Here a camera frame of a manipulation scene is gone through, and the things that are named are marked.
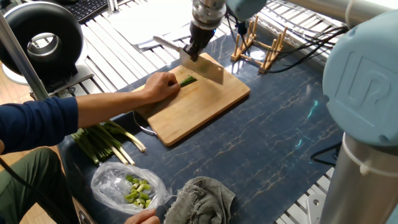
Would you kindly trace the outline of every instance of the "wooden stand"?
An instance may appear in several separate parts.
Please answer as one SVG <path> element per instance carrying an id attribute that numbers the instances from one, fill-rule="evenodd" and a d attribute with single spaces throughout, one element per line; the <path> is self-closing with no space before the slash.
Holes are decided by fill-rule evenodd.
<path id="1" fill-rule="evenodd" d="M 243 41 L 241 41 L 241 44 L 239 46 L 239 38 L 240 37 L 239 37 L 239 35 L 236 36 L 235 50 L 234 50 L 234 53 L 231 55 L 231 60 L 234 62 L 238 61 L 240 58 L 245 58 L 246 60 L 251 60 L 260 66 L 260 68 L 259 68 L 260 73 L 266 73 L 267 70 L 271 67 L 272 63 L 278 57 L 278 55 L 279 55 L 278 51 L 281 51 L 284 47 L 284 39 L 285 39 L 287 27 L 285 27 L 283 33 L 278 35 L 278 39 L 274 39 L 274 41 L 272 41 L 272 45 L 269 46 L 269 45 L 263 44 L 262 42 L 256 40 L 256 38 L 257 38 L 256 29 L 257 29 L 258 18 L 259 18 L 259 16 L 256 16 L 254 26 L 253 26 L 253 21 L 250 21 L 249 31 L 244 36 L 246 45 L 243 43 Z M 267 49 L 267 53 L 266 53 L 264 62 L 254 60 L 253 58 L 244 55 L 245 51 L 250 46 L 252 46 L 253 43 L 256 43 L 257 45 L 260 45 L 261 47 L 264 47 L 265 49 Z"/>

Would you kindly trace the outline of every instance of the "green onion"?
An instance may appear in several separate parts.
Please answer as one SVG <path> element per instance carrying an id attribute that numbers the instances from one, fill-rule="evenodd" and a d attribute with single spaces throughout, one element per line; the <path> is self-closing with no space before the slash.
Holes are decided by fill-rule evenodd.
<path id="1" fill-rule="evenodd" d="M 147 149 L 146 147 L 132 134 L 128 133 L 122 126 L 116 124 L 113 121 L 107 121 L 104 123 L 103 126 L 107 131 L 113 134 L 123 134 L 127 138 L 129 138 L 141 152 L 145 152 Z"/>
<path id="2" fill-rule="evenodd" d="M 189 75 L 186 79 L 184 79 L 180 82 L 180 86 L 185 87 L 185 86 L 187 86 L 193 82 L 196 82 L 196 81 L 198 81 L 198 80 L 195 77 Z"/>
<path id="3" fill-rule="evenodd" d="M 83 150 L 83 152 L 94 162 L 94 164 L 97 165 L 100 163 L 93 150 L 87 145 L 84 145 L 82 143 L 82 141 L 80 140 L 80 136 L 78 134 L 72 134 L 72 138 L 78 144 L 80 149 Z"/>
<path id="4" fill-rule="evenodd" d="M 144 199 L 144 201 L 149 200 L 149 196 L 142 192 L 139 194 L 139 197 L 141 198 L 141 200 Z"/>
<path id="5" fill-rule="evenodd" d="M 130 194 L 130 195 L 127 195 L 127 196 L 124 196 L 124 197 L 126 198 L 126 200 L 127 200 L 129 203 L 133 203 L 134 199 L 135 199 L 137 196 L 134 196 L 133 194 Z"/>
<path id="6" fill-rule="evenodd" d="M 149 184 L 143 184 L 143 186 L 144 186 L 145 190 L 150 190 L 150 185 Z"/>
<path id="7" fill-rule="evenodd" d="M 138 192 L 142 192 L 144 190 L 144 184 L 140 185 L 137 189 Z"/>
<path id="8" fill-rule="evenodd" d="M 132 175 L 127 175 L 126 180 L 132 182 L 134 180 L 134 178 L 132 177 Z"/>

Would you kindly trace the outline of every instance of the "plastic bag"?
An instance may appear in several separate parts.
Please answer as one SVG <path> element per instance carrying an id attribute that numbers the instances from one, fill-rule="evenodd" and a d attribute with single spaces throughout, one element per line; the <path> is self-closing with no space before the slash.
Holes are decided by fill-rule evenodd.
<path id="1" fill-rule="evenodd" d="M 143 211 L 143 208 L 127 202 L 124 197 L 130 194 L 132 187 L 132 183 L 126 180 L 127 175 L 148 181 L 150 190 L 143 191 L 151 199 L 147 209 L 164 205 L 172 197 L 163 181 L 152 171 L 118 162 L 105 162 L 97 169 L 91 180 L 94 198 L 108 207 L 131 215 Z"/>

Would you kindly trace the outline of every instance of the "hand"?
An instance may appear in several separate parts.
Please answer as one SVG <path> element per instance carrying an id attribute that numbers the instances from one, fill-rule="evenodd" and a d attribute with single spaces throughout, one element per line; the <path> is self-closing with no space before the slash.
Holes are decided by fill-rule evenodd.
<path id="1" fill-rule="evenodd" d="M 148 78 L 143 91 L 149 103 L 158 102 L 180 91 L 180 84 L 175 75 L 169 72 L 157 72 Z"/>
<path id="2" fill-rule="evenodd" d="M 124 224 L 160 224 L 156 209 L 144 210 L 137 215 L 128 218 Z"/>
<path id="3" fill-rule="evenodd" d="M 4 143 L 0 140 L 0 155 L 4 151 Z"/>

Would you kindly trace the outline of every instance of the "gray cloth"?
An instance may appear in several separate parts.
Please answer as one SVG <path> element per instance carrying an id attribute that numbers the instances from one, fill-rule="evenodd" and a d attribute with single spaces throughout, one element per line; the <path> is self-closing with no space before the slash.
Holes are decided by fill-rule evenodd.
<path id="1" fill-rule="evenodd" d="M 227 224 L 235 194 L 220 181 L 208 177 L 189 180 L 178 191 L 166 214 L 165 224 Z"/>

